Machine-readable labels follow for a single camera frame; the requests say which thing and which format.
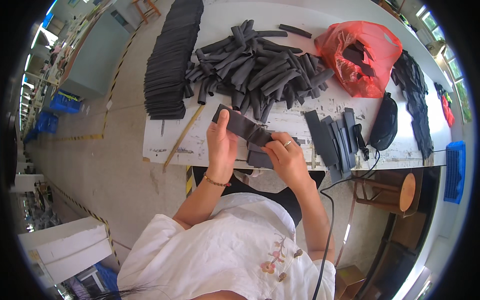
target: window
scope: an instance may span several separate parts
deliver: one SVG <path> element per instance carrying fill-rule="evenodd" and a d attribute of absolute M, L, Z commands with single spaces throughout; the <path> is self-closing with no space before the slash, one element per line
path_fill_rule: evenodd
<path fill-rule="evenodd" d="M 430 33 L 430 35 L 432 35 L 435 40 L 445 40 L 444 32 L 426 7 L 422 7 L 416 16 L 423 22 L 427 31 Z M 446 62 L 446 65 L 448 66 L 450 75 L 453 78 L 453 89 L 457 95 L 458 101 L 460 102 L 463 122 L 470 122 L 472 121 L 472 113 L 468 104 L 467 85 L 464 81 L 463 73 L 460 69 L 458 60 L 455 57 L 455 53 L 449 46 L 447 46 L 446 49 L 443 51 L 443 58 Z"/>

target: embroidered flower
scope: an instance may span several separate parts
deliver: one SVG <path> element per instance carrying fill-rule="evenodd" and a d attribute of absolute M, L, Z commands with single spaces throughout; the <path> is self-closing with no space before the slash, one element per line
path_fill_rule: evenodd
<path fill-rule="evenodd" d="M 260 267 L 262 268 L 262 271 L 264 273 L 273 274 L 275 272 L 275 264 L 273 264 L 272 262 L 266 261 L 264 263 L 261 263 Z"/>

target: wooden stick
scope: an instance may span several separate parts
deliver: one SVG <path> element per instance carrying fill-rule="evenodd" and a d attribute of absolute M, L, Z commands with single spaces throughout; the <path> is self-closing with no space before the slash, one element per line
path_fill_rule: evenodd
<path fill-rule="evenodd" d="M 187 126 L 185 127 L 185 129 L 181 133 L 179 139 L 177 140 L 177 143 L 175 144 L 175 146 L 173 146 L 172 152 L 170 152 L 167 160 L 165 161 L 165 164 L 163 165 L 163 173 L 165 173 L 167 171 L 167 166 L 168 166 L 170 160 L 172 159 L 173 155 L 175 154 L 178 147 L 180 146 L 181 141 L 183 141 L 183 138 L 185 137 L 185 135 L 187 135 L 188 130 L 190 130 L 190 127 L 193 125 L 195 120 L 198 118 L 198 116 L 200 115 L 200 113 L 202 112 L 204 107 L 205 107 L 205 105 L 200 105 L 200 107 L 197 109 L 197 111 L 193 115 L 192 119 L 190 119 L 190 122 L 188 122 Z"/>

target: black cord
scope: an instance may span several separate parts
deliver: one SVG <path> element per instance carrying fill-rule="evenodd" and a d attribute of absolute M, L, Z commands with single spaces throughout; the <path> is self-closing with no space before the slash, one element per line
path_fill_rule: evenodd
<path fill-rule="evenodd" d="M 334 186 L 336 186 L 337 184 L 340 184 L 342 182 L 345 182 L 345 181 L 349 181 L 349 180 L 353 180 L 353 179 L 358 179 L 358 178 L 363 178 L 365 177 L 368 173 L 370 173 L 373 168 L 375 168 L 375 166 L 377 165 L 378 161 L 380 160 L 380 152 L 377 152 L 375 153 L 375 156 L 377 156 L 377 160 L 375 161 L 375 164 L 373 165 L 373 167 L 371 167 L 365 174 L 363 174 L 362 176 L 353 176 L 351 178 L 348 178 L 348 179 L 345 179 L 345 180 L 341 180 L 339 182 L 336 182 L 334 184 L 332 184 L 331 186 L 329 186 L 328 188 L 324 188 L 324 189 L 321 189 L 320 190 L 320 194 L 324 195 L 325 197 L 327 197 L 328 199 L 330 199 L 330 202 L 332 202 L 332 221 L 330 222 L 330 231 L 328 232 L 328 238 L 327 238 L 327 245 L 325 246 L 325 253 L 324 253 L 324 258 L 322 260 L 322 265 L 320 266 L 320 274 L 318 276 L 318 282 L 317 282 L 317 287 L 315 288 L 315 293 L 313 294 L 313 298 L 312 300 L 315 300 L 317 298 L 317 294 L 318 294 L 318 289 L 320 288 L 320 284 L 322 282 L 322 275 L 324 273 L 324 266 L 325 266 L 325 260 L 327 258 L 327 252 L 328 252 L 328 246 L 330 245 L 330 237 L 332 236 L 332 230 L 333 230 L 333 220 L 334 220 L 334 203 L 333 203 L 333 199 L 332 197 L 330 197 L 329 195 L 325 194 L 324 191 L 326 190 L 329 190 L 331 188 L 333 188 Z"/>

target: worn table surface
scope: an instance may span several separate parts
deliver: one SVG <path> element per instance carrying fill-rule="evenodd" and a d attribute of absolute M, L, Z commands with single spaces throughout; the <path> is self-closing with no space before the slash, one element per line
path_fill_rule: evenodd
<path fill-rule="evenodd" d="M 305 29 L 311 32 L 313 37 L 323 33 L 329 25 L 342 22 L 342 20 L 336 17 L 318 11 L 284 4 L 244 2 L 206 5 L 195 48 L 227 37 L 231 34 L 230 27 L 241 24 L 245 19 L 255 20 L 253 27 L 255 30 L 276 30 L 278 24 L 282 23 Z M 289 33 L 288 37 L 269 39 L 281 45 L 298 47 L 306 52 L 316 53 L 313 38 L 306 39 Z M 425 75 L 425 81 L 429 89 L 426 101 L 433 145 L 435 150 L 442 150 L 451 142 L 450 129 L 445 121 L 442 105 L 432 80 Z M 381 99 L 350 97 L 336 78 L 327 80 L 327 84 L 329 86 L 327 91 L 322 92 L 318 99 L 306 98 L 303 106 L 296 102 L 292 109 L 287 110 L 285 102 L 275 103 L 265 124 L 265 129 L 267 130 L 285 131 L 291 136 L 298 137 L 308 167 L 315 170 L 326 170 L 326 167 L 322 159 L 312 150 L 311 135 L 303 113 L 315 109 L 320 120 L 328 115 L 333 120 L 337 120 L 342 117 L 345 107 L 353 108 L 355 121 L 362 124 L 362 136 L 367 141 L 381 103 Z M 200 84 L 197 83 L 194 87 L 195 96 L 184 100 L 187 111 L 182 120 L 150 120 L 147 117 L 143 147 L 143 156 L 145 158 L 157 163 L 166 161 L 181 132 L 199 107 L 197 104 L 199 88 Z M 407 101 L 392 80 L 388 83 L 386 91 L 392 93 L 392 98 L 398 105 L 398 132 L 390 147 L 380 152 L 380 160 L 376 168 L 422 167 L 424 163 L 410 124 L 412 117 L 406 110 Z M 170 162 L 171 164 L 208 166 L 208 148 L 205 133 L 220 103 L 230 105 L 231 99 L 220 94 L 207 98 L 203 112 L 180 144 L 177 153 Z M 253 120 L 251 108 L 246 116 Z M 354 169 L 370 169 L 375 163 L 373 158 L 374 149 L 370 146 L 368 147 L 371 152 L 370 160 L 365 161 L 361 151 L 359 151 L 356 155 L 357 163 Z M 247 153 L 246 142 L 240 138 L 236 168 L 252 168 L 246 163 Z M 429 165 L 437 166 L 446 163 L 444 152 L 433 153 L 431 158 L 432 161 Z"/>

